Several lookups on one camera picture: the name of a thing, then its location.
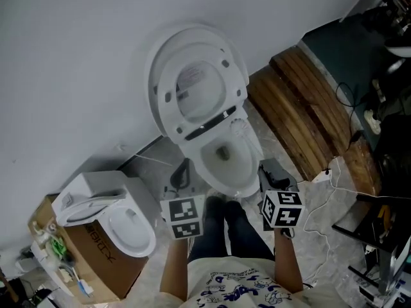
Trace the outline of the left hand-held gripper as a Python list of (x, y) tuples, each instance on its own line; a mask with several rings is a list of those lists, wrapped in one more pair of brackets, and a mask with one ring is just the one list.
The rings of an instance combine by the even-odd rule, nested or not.
[(160, 200), (161, 216), (173, 239), (188, 239), (204, 233), (204, 189), (189, 187), (190, 159), (185, 158), (163, 187)]

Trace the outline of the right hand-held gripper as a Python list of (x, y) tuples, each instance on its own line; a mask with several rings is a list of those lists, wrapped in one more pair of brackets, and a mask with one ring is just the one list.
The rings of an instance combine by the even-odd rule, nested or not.
[(296, 179), (275, 158), (259, 161), (258, 178), (263, 230), (279, 228), (282, 235), (293, 238), (305, 209)]

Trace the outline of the white toilet brush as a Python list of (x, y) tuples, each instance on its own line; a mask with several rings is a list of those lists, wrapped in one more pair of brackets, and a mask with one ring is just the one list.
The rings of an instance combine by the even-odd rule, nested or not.
[(238, 138), (243, 139), (256, 158), (261, 161), (264, 159), (262, 151), (254, 144), (251, 134), (251, 126), (244, 119), (234, 119), (230, 124), (230, 131)]

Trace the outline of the white toilet with raised lid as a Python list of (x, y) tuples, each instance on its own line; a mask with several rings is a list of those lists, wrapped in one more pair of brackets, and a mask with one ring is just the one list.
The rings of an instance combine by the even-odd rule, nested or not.
[(259, 187), (259, 160), (230, 131), (234, 119), (248, 119), (249, 73), (233, 43), (205, 24), (158, 29), (147, 45), (144, 88), (161, 134), (190, 159), (197, 175), (224, 195), (246, 198)]

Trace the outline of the person's left forearm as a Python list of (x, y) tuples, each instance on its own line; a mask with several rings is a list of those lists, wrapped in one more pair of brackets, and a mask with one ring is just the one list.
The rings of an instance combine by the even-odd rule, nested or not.
[(160, 292), (173, 295), (183, 302), (188, 297), (188, 240), (173, 240), (160, 283)]

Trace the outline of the small white toilet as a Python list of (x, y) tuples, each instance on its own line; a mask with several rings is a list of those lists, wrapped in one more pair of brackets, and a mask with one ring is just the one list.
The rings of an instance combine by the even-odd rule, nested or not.
[(97, 221), (113, 244), (131, 257), (155, 249), (159, 206), (140, 178), (121, 171), (80, 173), (51, 204), (61, 227)]

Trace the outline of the person's left shoe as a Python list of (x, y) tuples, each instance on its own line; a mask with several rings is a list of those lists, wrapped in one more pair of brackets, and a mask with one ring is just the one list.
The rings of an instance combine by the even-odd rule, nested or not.
[(218, 198), (218, 199), (221, 199), (223, 201), (226, 200), (226, 195), (222, 194), (221, 192), (217, 191), (214, 188), (210, 188), (210, 190), (207, 191), (206, 196), (207, 196), (207, 198)]

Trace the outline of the person's left leg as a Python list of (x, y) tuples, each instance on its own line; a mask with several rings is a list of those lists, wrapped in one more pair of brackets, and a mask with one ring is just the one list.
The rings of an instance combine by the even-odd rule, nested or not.
[(203, 235), (195, 238), (188, 262), (228, 256), (224, 236), (225, 200), (210, 196), (205, 201)]

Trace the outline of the person's leg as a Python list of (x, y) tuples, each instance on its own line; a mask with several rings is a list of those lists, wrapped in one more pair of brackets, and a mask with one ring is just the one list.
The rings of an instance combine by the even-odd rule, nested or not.
[(250, 224), (239, 202), (232, 200), (225, 204), (224, 218), (233, 256), (275, 261), (273, 252)]
[(205, 201), (203, 235), (195, 238), (188, 262), (228, 256), (224, 236), (225, 200), (210, 196)]

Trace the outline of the wooden plank platform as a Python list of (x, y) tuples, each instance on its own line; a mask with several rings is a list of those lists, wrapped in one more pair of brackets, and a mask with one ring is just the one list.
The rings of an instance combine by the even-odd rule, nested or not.
[(250, 76), (249, 100), (291, 158), (312, 181), (342, 157), (358, 192), (378, 195), (381, 179), (371, 147), (335, 90), (299, 47), (271, 58)]

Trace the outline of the person's right leg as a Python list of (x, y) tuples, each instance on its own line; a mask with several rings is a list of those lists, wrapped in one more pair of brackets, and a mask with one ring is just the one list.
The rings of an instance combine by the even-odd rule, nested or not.
[(232, 200), (225, 204), (224, 218), (233, 256), (275, 261), (273, 252), (250, 224), (239, 202)]

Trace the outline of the large brown cardboard box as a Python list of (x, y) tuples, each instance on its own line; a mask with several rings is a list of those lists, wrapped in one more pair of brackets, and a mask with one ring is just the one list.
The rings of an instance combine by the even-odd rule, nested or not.
[[(51, 206), (55, 198), (45, 196), (28, 221), (34, 238), (31, 249), (40, 265), (58, 287), (81, 304), (104, 304), (126, 298), (148, 259), (121, 252), (96, 221), (74, 227), (58, 226)], [(94, 289), (93, 297), (80, 291), (72, 268), (64, 268), (57, 261), (50, 234), (64, 240), (74, 259), (73, 268)]]

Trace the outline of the white printed shirt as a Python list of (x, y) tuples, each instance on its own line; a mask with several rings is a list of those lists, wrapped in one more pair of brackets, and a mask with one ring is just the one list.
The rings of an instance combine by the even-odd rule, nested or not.
[(275, 281), (274, 268), (267, 259), (197, 259), (188, 264), (187, 300), (160, 292), (153, 308), (310, 308)]

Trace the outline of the black metal rack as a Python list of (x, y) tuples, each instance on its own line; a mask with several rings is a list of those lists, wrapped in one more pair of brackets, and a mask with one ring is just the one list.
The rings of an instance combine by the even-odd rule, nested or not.
[[(392, 227), (388, 231), (378, 218), (382, 205), (391, 209)], [(355, 240), (363, 251), (372, 249), (371, 257), (365, 258), (364, 270), (351, 265), (348, 270), (386, 295), (403, 271), (411, 249), (411, 198), (358, 194), (332, 229)]]

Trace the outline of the blue and white hand tool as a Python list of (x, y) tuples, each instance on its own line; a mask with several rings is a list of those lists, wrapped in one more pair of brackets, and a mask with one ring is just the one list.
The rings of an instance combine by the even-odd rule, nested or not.
[(77, 272), (74, 268), (72, 268), (72, 271), (73, 271), (74, 276), (77, 280), (80, 291), (87, 297), (93, 297), (94, 289), (90, 285), (88, 285), (88, 283), (84, 279), (82, 279), (78, 276), (78, 274), (77, 274)]

